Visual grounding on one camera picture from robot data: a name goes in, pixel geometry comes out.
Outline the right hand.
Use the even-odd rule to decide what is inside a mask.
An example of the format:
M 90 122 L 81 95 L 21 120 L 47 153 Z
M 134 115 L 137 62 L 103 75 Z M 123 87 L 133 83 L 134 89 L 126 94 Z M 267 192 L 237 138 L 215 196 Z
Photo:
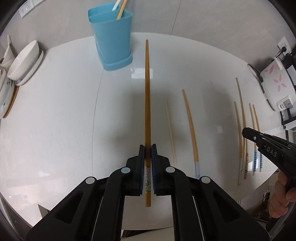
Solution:
M 295 202 L 295 187 L 287 191 L 285 188 L 286 184 L 287 176 L 282 171 L 280 171 L 275 183 L 275 192 L 268 207 L 269 215 L 272 218 L 279 218 L 285 215 L 288 211 L 288 205 L 291 202 Z

